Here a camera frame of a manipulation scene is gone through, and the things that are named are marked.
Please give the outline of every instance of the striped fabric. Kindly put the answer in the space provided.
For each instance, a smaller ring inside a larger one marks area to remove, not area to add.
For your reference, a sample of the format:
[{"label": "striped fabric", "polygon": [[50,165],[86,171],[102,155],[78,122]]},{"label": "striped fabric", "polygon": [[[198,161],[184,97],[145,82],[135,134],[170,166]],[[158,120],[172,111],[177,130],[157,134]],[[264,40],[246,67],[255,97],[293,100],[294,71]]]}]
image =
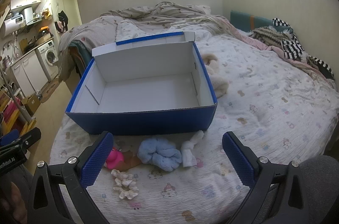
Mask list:
[{"label": "striped fabric", "polygon": [[[287,22],[285,22],[285,21],[283,21],[283,20],[281,20],[277,17],[273,19],[273,25],[274,26],[289,27],[292,30],[292,41],[282,41],[281,47],[282,47],[282,50],[284,51],[285,58],[292,59],[292,60],[300,59],[304,49],[301,46],[301,44],[300,44],[297,36],[295,35],[292,27]],[[322,60],[320,60],[316,57],[312,57],[312,56],[310,56],[310,60],[312,60],[318,67],[325,68],[331,74],[332,79],[334,79],[334,74],[332,72],[332,69],[328,66],[327,63],[325,63],[324,61],[322,61]]]}]

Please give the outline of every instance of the bed sheet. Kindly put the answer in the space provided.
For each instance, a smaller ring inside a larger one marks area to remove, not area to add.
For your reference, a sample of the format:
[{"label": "bed sheet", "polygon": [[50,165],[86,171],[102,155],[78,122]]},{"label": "bed sheet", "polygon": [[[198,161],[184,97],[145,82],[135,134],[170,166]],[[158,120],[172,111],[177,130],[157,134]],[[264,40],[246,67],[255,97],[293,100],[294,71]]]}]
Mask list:
[{"label": "bed sheet", "polygon": [[[125,39],[146,33],[122,21],[117,35]],[[171,27],[164,32],[179,30]],[[225,155],[221,138],[233,131],[257,156],[273,163],[298,162],[323,153],[338,121],[339,94],[320,77],[313,80],[283,61],[273,51],[260,51],[227,34],[211,34],[206,24],[187,24],[180,30],[195,31],[200,53],[219,58],[220,75],[229,82],[227,94],[218,99],[215,117],[204,138],[193,150],[198,164],[167,173],[152,165],[129,170],[140,193],[121,200],[113,191],[114,180],[103,168],[87,190],[110,223],[217,223],[232,215],[249,188],[243,186]],[[192,136],[164,137],[177,148]],[[55,138],[50,164],[78,156],[97,136],[88,135],[66,115]],[[123,151],[134,153],[147,136],[116,136]],[[75,213],[65,189],[67,205]]]}]

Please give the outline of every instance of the countertop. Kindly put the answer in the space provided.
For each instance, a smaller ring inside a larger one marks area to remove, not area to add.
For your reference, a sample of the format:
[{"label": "countertop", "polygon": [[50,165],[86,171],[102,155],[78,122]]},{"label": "countertop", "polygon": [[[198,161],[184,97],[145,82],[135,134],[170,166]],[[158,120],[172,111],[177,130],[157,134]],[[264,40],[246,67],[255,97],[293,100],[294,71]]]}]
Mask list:
[{"label": "countertop", "polygon": [[46,42],[52,40],[54,37],[51,37],[49,39],[47,39],[45,42],[43,42],[42,44],[39,44],[38,46],[34,47],[33,49],[29,50],[26,54],[22,55],[20,58],[18,58],[17,60],[15,60],[10,66],[8,66],[6,68],[6,70],[10,67],[12,67],[15,63],[17,63],[19,60],[22,60],[24,57],[26,57],[29,53],[33,52],[35,49],[39,48],[41,45],[44,45]]}]

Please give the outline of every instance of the silver bolt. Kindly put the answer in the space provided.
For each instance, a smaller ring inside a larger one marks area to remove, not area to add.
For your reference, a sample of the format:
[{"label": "silver bolt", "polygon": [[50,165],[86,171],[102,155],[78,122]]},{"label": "silver bolt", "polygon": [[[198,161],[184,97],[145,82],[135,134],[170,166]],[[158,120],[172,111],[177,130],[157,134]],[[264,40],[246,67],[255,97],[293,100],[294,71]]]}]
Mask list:
[{"label": "silver bolt", "polygon": [[71,157],[71,158],[68,159],[69,164],[74,164],[76,161],[77,161],[76,157]]},{"label": "silver bolt", "polygon": [[42,168],[44,166],[45,162],[44,161],[39,161],[38,162],[38,168]]},{"label": "silver bolt", "polygon": [[261,163],[263,163],[263,164],[267,164],[267,163],[268,163],[268,159],[267,159],[266,157],[264,157],[264,156],[261,156],[261,157],[259,158],[259,161],[260,161]]},{"label": "silver bolt", "polygon": [[295,168],[297,168],[299,166],[299,163],[297,161],[292,161],[291,162],[292,166],[294,166]]}]

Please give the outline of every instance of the kitchen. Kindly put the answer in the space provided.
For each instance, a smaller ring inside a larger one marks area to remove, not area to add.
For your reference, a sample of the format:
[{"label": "kitchen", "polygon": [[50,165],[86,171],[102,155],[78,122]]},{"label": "kitchen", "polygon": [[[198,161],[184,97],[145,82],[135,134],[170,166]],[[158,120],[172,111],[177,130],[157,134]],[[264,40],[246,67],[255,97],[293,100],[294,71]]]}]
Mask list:
[{"label": "kitchen", "polygon": [[0,28],[1,68],[13,91],[40,98],[57,81],[63,32],[81,24],[77,0],[10,0]]}]

